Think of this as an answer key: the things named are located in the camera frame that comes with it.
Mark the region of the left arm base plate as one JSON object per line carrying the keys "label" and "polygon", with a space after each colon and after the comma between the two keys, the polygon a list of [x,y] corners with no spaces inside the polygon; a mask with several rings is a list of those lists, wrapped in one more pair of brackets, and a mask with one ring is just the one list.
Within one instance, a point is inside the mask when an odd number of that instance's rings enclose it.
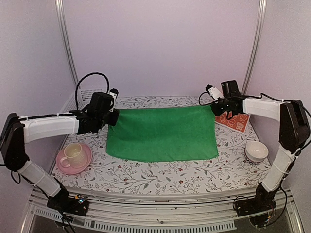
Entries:
{"label": "left arm base plate", "polygon": [[78,216],[86,216],[89,209],[89,201],[83,197],[69,197],[67,194],[58,194],[49,197],[47,207],[60,213],[69,213]]}

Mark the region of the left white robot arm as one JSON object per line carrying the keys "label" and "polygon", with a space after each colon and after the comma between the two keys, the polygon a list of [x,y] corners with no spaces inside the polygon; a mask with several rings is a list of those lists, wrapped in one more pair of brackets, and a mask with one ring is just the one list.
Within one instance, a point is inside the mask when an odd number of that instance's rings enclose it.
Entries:
{"label": "left white robot arm", "polygon": [[42,189],[62,211],[69,210],[72,200],[68,197],[66,188],[30,160],[25,152],[25,144],[59,135],[98,133],[106,124],[116,125],[119,111],[114,104],[118,93],[114,88],[107,93],[95,92],[83,110],[64,114],[19,117],[11,113],[0,136],[0,153],[4,166]]}

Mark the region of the green microfiber towel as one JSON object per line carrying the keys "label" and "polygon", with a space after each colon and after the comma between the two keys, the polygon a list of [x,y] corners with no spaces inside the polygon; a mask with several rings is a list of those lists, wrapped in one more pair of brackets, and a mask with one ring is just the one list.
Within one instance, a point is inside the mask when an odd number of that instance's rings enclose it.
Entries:
{"label": "green microfiber towel", "polygon": [[209,106],[121,109],[106,153],[147,163],[216,158],[214,114]]}

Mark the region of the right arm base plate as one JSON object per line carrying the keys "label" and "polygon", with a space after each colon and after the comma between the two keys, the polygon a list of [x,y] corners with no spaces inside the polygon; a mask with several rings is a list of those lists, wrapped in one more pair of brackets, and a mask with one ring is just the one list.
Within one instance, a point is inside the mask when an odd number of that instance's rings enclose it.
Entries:
{"label": "right arm base plate", "polygon": [[233,209],[238,216],[252,215],[276,208],[276,202],[274,200],[268,200],[264,202],[256,201],[256,198],[244,198],[241,200],[233,201]]}

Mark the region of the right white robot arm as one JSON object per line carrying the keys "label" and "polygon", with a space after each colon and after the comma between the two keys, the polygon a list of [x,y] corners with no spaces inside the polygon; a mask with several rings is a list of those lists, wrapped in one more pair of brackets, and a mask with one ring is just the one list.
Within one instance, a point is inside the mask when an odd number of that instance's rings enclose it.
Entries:
{"label": "right white robot arm", "polygon": [[279,122],[279,148],[268,175],[258,185],[251,207],[261,212],[270,204],[282,181],[290,173],[295,160],[310,144],[311,115],[300,100],[279,100],[261,93],[258,97],[241,95],[235,80],[221,83],[219,91],[206,86],[212,97],[211,109],[215,116],[222,113],[249,114],[266,117]]}

